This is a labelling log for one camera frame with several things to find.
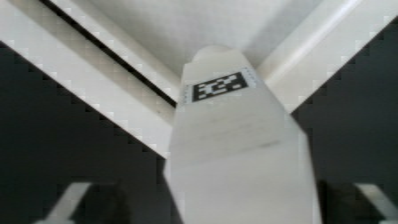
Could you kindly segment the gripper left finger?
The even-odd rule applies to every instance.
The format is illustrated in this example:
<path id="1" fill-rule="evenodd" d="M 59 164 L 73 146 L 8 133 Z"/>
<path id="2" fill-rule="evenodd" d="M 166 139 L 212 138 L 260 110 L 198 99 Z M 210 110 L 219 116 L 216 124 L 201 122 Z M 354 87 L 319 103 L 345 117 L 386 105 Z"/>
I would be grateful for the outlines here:
<path id="1" fill-rule="evenodd" d="M 77 224 L 72 216 L 91 187 L 89 182 L 72 183 L 63 193 L 61 199 L 54 205 L 47 217 L 36 221 L 36 224 Z"/>

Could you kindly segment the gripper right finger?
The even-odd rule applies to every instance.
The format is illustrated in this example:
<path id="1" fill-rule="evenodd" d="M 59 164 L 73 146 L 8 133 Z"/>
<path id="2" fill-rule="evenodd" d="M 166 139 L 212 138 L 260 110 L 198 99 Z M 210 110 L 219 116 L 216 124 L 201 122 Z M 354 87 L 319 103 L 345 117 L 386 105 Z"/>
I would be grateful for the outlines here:
<path id="1" fill-rule="evenodd" d="M 398 206 L 395 205 L 383 188 L 370 183 L 358 183 L 356 187 L 383 214 L 384 219 L 379 224 L 398 224 Z"/>

